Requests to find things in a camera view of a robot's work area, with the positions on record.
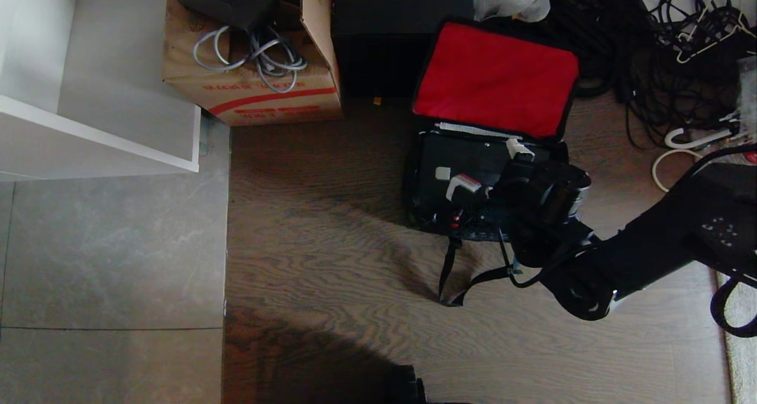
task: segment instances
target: camera strap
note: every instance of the camera strap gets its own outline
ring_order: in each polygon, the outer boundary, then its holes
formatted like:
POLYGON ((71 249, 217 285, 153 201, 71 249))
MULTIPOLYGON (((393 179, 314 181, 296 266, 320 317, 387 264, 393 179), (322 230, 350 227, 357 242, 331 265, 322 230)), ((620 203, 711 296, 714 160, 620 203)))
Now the camera strap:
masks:
POLYGON ((465 290, 457 295, 457 297, 452 300, 452 302, 444 302, 442 298, 444 283, 447 282, 449 273, 452 272, 452 266, 454 266, 455 264, 455 253, 460 248, 462 248, 462 240, 459 238, 450 237, 449 246, 447 247, 447 254, 446 256, 444 256, 444 266, 441 267, 441 275, 439 276, 439 303, 443 304, 444 306, 462 306, 463 299, 465 299, 465 294, 468 293, 468 290, 471 290, 471 287, 480 285, 480 283, 486 283, 487 281, 500 280, 501 278, 508 278, 510 276, 507 267, 498 267, 498 269, 490 269, 489 271, 482 272, 481 274, 476 275, 473 280, 468 283, 468 286, 465 287, 465 290))

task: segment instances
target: black case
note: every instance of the black case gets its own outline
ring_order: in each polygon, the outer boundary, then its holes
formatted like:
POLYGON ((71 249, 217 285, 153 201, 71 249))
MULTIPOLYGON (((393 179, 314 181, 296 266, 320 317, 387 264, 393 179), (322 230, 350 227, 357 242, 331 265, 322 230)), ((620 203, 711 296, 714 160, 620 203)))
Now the black case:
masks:
MULTIPOLYGON (((539 40, 538 38, 525 37, 525 35, 509 33, 507 30, 495 28, 487 24, 470 21, 465 18, 447 18, 438 29, 431 50, 424 62, 423 73, 416 85, 413 97, 413 107, 418 96, 423 77, 431 61, 436 41, 448 22, 455 22, 470 27, 475 27, 488 32, 508 35, 531 43, 538 43, 556 49, 571 51, 565 46, 539 40)), ((461 123, 452 119, 424 118, 435 122, 430 129, 419 131, 413 138, 413 145, 406 157, 405 172, 403 173, 403 205, 407 213, 409 225, 414 229, 454 237, 461 240, 473 241, 498 241, 497 231, 487 224, 469 224, 466 227, 452 228, 451 217, 459 209, 446 199, 448 182, 437 180, 435 170, 438 166, 451 168, 451 176, 467 174, 478 180, 483 186, 494 186, 500 178, 500 172, 509 160, 509 152, 506 141, 509 137, 518 137, 521 143, 535 153, 535 161, 556 160, 568 161, 568 147, 562 142, 565 132, 565 123, 573 102, 575 83, 570 97, 565 104, 562 118, 557 127, 557 134, 553 137, 535 139, 519 131, 506 129, 492 129, 490 127, 476 126, 461 123), (500 135, 469 134, 468 132, 448 131, 439 127, 440 123, 457 124, 466 127, 475 127, 484 132, 492 132, 500 135)))

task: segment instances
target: white cabinet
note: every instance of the white cabinet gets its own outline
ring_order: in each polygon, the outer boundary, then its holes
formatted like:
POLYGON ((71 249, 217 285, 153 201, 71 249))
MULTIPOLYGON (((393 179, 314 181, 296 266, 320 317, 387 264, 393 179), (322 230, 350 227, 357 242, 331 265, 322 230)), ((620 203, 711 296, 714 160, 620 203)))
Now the white cabinet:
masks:
POLYGON ((198 171, 166 0, 0 0, 0 181, 198 171))

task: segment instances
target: black box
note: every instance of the black box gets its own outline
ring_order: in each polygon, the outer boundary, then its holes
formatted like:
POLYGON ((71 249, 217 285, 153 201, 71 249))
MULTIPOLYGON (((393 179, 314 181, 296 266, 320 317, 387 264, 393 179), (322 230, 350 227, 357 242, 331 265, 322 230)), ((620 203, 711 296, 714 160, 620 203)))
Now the black box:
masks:
POLYGON ((473 0, 333 0, 332 38, 344 96, 411 97, 432 36, 473 0))

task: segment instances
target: white cable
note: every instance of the white cable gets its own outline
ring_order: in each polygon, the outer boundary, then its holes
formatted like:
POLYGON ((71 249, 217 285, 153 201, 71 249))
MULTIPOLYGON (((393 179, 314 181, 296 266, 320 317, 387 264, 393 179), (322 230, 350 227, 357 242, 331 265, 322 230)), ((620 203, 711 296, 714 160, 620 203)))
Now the white cable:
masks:
POLYGON ((698 155, 694 151, 686 150, 686 148, 675 148, 674 150, 670 150, 670 151, 666 151, 665 153, 662 153, 662 155, 659 156, 655 160, 654 163, 652 163, 652 180, 655 181, 655 184, 657 185, 657 188, 662 189, 662 191, 664 191, 665 193, 667 193, 668 191, 670 191, 670 189, 668 189, 664 185, 662 185, 662 183, 660 182, 659 178, 657 178, 657 165, 660 164, 660 161, 662 161, 662 159, 664 159, 665 157, 670 156, 671 154, 675 154, 675 153, 686 153, 686 154, 690 154, 690 155, 696 157, 697 159, 702 159, 702 156, 698 155))
POLYGON ((208 34, 203 35, 203 37, 201 37, 200 40, 195 43, 195 47, 192 49, 192 56, 194 56, 195 62, 197 62, 203 68, 211 70, 212 72, 229 72, 230 70, 234 70, 235 68, 243 66, 250 60, 254 60, 257 67, 257 73, 258 75, 260 75, 260 79, 263 80, 263 83, 265 83, 266 86, 271 89, 271 91, 285 93, 295 88, 295 86, 297 85, 297 72, 299 72, 300 70, 305 70, 305 68, 308 66, 308 61, 302 58, 300 54, 297 54, 292 45, 286 42, 286 40, 284 40, 284 38, 282 38, 281 35, 279 35, 272 27, 266 27, 266 30, 273 36, 272 40, 261 45, 260 42, 262 41, 262 32, 258 31, 254 33, 250 37, 251 52, 234 64, 231 64, 229 60, 224 58, 219 48, 221 34, 224 34, 224 32, 227 32, 228 30, 229 26, 223 26, 218 30, 211 31, 208 34), (198 57, 198 49, 202 43, 210 40, 210 38, 213 38, 213 51, 216 54, 216 58, 218 58, 219 61, 224 64, 224 66, 216 67, 207 65, 200 61, 200 58, 198 57), (281 48, 284 50, 284 53, 286 53, 286 56, 289 59, 288 62, 277 62, 274 61, 270 56, 268 56, 266 51, 276 45, 281 46, 281 48), (289 86, 286 87, 286 89, 277 89, 275 86, 273 86, 270 80, 268 80, 268 76, 284 77, 289 73, 292 73, 292 82, 289 84, 289 86))

